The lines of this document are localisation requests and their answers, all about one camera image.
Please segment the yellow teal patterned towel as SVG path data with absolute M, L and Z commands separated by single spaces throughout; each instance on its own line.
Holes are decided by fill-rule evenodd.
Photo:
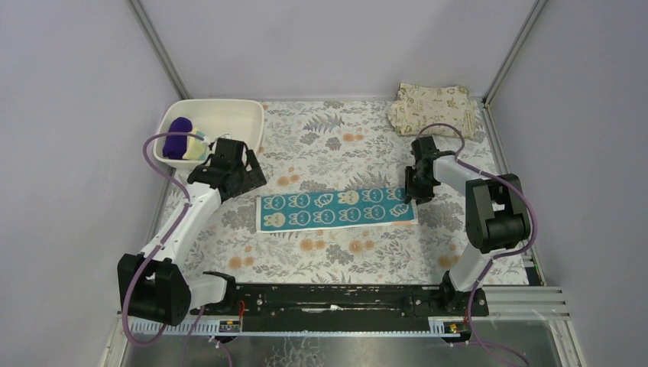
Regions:
M 193 136 L 186 138 L 186 149 L 182 155 L 182 159 L 185 161 L 204 161 L 210 152 L 210 138 L 197 128 L 193 128 L 190 134 L 199 136 L 200 138 Z

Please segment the purple towel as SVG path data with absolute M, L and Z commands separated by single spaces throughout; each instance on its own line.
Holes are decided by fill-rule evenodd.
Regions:
M 168 129 L 168 132 L 189 133 L 192 131 L 193 123 L 185 117 L 174 119 Z M 163 146 L 163 157 L 172 160 L 183 160 L 183 156 L 187 152 L 189 139 L 185 135 L 168 135 Z

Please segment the white bear patterned towel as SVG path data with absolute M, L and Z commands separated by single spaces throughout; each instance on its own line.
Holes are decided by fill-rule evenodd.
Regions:
M 260 233 L 417 224 L 416 204 L 402 187 L 289 193 L 257 200 Z

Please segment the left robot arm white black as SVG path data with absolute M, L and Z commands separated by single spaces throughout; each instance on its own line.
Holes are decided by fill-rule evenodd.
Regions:
M 267 180 L 254 151 L 243 141 L 218 138 L 186 183 L 172 183 L 183 198 L 171 217 L 139 253 L 123 255 L 117 266 L 123 316 L 167 326 L 181 324 L 190 310 L 203 306 L 234 306 L 233 276 L 207 271 L 189 279 L 185 260 L 207 220 L 225 201 Z

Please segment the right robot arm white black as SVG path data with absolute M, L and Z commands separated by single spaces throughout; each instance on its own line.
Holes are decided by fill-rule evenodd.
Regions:
M 515 248 L 531 234 L 531 221 L 520 180 L 514 174 L 494 176 L 441 151 L 432 137 L 411 144 L 414 164 L 406 168 L 405 202 L 428 203 L 436 187 L 445 184 L 465 199 L 465 231 L 469 241 L 458 263 L 439 286 L 444 307 L 466 304 L 482 272 L 494 259 Z

